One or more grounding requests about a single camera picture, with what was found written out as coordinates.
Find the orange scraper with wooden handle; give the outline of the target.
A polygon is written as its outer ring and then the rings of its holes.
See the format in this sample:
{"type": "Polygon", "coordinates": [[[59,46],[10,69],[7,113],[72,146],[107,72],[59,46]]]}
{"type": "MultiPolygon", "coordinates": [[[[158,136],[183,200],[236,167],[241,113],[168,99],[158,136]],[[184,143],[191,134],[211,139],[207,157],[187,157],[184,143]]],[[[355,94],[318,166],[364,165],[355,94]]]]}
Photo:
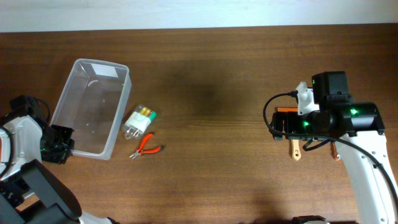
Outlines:
{"type": "MultiPolygon", "coordinates": [[[[294,112],[294,113],[298,112],[297,108],[291,108],[291,107],[277,107],[276,110],[277,110],[277,112],[294,112]]],[[[298,161],[301,159],[301,152],[300,152],[298,139],[290,140],[290,155],[291,155],[291,158],[295,161],[298,161]]]]}

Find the clear plastic container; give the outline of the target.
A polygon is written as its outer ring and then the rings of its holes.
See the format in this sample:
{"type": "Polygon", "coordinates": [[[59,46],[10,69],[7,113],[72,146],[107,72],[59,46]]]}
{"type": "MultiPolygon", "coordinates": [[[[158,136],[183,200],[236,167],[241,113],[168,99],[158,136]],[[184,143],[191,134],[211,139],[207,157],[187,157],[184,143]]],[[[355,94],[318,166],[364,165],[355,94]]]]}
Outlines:
{"type": "Polygon", "coordinates": [[[73,129],[74,156],[111,158],[131,89],[127,66],[75,61],[50,122],[73,129]]]}

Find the red-handled pliers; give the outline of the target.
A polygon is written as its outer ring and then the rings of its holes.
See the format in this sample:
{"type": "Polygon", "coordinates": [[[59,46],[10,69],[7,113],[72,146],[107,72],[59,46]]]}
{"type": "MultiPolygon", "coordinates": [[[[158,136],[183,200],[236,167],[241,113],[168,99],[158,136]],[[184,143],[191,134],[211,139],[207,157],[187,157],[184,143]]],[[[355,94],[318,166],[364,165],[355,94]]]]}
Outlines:
{"type": "Polygon", "coordinates": [[[129,156],[129,158],[130,159],[135,159],[135,158],[138,158],[138,157],[146,155],[146,154],[156,154],[156,153],[164,150],[164,148],[165,148],[164,145],[159,145],[159,146],[156,146],[156,147],[154,147],[152,149],[145,149],[145,146],[146,146],[148,140],[150,138],[152,138],[154,136],[154,134],[155,134],[154,132],[150,132],[150,133],[146,134],[142,138],[142,140],[141,140],[141,142],[139,144],[139,147],[129,156]]]}

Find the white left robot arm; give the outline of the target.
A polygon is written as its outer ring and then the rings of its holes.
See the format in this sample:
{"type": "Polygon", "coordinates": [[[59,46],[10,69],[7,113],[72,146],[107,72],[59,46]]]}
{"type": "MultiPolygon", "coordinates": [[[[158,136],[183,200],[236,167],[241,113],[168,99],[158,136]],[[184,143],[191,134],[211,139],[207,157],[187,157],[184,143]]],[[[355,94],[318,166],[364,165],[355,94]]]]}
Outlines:
{"type": "Polygon", "coordinates": [[[21,95],[1,117],[1,223],[114,223],[84,212],[44,162],[64,164],[72,128],[50,124],[46,102],[21,95]]]}

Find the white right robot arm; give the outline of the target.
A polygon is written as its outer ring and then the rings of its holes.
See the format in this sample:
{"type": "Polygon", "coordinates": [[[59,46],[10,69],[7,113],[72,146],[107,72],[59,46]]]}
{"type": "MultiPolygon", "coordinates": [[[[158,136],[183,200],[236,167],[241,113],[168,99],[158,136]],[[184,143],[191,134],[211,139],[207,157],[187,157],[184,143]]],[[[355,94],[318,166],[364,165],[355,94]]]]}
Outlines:
{"type": "Polygon", "coordinates": [[[397,223],[397,184],[387,154],[381,114],[374,103],[356,103],[344,71],[312,77],[286,96],[297,111],[276,110],[264,122],[275,140],[305,141],[304,151],[329,142],[346,167],[361,223],[397,223]]]}

